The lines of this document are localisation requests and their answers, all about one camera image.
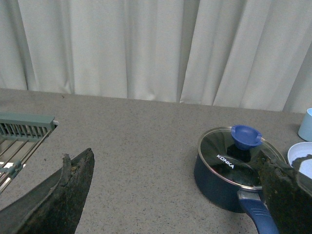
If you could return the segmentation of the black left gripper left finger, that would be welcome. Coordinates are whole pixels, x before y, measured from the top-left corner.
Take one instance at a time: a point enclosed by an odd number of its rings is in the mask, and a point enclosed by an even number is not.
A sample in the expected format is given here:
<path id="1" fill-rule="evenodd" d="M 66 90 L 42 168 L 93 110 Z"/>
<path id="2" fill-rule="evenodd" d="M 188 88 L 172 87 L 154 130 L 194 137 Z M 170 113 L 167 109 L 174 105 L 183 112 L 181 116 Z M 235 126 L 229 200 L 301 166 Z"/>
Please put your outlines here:
<path id="1" fill-rule="evenodd" d="M 2 234 L 73 234 L 90 190 L 95 158 L 87 148 L 0 212 Z"/>

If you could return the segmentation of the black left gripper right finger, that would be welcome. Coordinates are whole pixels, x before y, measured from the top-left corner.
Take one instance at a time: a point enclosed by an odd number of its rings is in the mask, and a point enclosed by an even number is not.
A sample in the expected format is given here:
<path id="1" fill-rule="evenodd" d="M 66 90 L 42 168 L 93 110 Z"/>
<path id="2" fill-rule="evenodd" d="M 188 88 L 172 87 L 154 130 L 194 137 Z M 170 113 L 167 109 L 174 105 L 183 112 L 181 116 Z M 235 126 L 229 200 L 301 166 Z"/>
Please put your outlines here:
<path id="1" fill-rule="evenodd" d="M 281 234 L 312 232 L 312 179 L 260 151 L 257 170 L 264 198 Z"/>

